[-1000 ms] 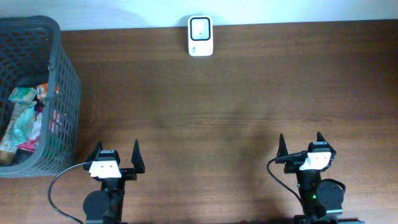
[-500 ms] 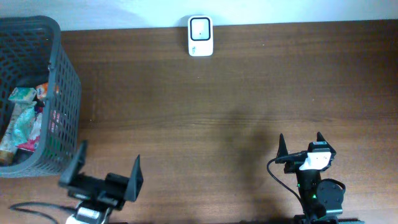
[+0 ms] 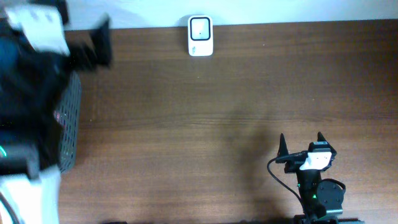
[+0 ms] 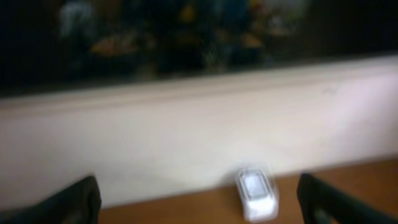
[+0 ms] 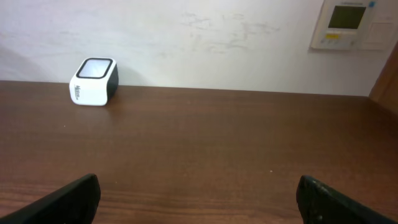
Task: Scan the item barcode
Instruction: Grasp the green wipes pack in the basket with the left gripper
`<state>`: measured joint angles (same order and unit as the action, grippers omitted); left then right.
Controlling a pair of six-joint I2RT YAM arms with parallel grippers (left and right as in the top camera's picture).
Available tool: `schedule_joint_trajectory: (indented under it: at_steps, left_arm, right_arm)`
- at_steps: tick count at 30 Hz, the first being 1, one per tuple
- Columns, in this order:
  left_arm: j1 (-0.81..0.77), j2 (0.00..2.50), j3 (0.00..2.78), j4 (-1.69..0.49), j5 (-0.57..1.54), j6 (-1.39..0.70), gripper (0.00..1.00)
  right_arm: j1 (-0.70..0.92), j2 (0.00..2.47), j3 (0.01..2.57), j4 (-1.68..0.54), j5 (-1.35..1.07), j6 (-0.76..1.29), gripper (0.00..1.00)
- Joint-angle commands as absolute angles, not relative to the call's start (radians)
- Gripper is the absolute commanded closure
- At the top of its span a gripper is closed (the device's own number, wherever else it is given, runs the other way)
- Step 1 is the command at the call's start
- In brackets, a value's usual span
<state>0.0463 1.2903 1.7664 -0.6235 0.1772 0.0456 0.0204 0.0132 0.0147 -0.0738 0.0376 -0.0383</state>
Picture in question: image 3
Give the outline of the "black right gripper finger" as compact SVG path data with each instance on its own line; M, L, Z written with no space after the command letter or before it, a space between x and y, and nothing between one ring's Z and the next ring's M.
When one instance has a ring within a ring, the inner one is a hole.
M289 155L289 151L287 149L287 143L285 141L284 134L280 134L280 139L279 139L279 149L277 152L277 157L283 157Z
M321 132L317 133L317 144L319 145L328 145L328 141L325 139Z

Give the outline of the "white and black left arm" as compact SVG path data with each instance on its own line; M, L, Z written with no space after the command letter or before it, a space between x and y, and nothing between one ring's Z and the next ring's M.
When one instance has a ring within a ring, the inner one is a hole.
M1 222L58 223L62 173L75 162L78 72L111 65L111 20L86 44L65 38L65 1L1 9Z

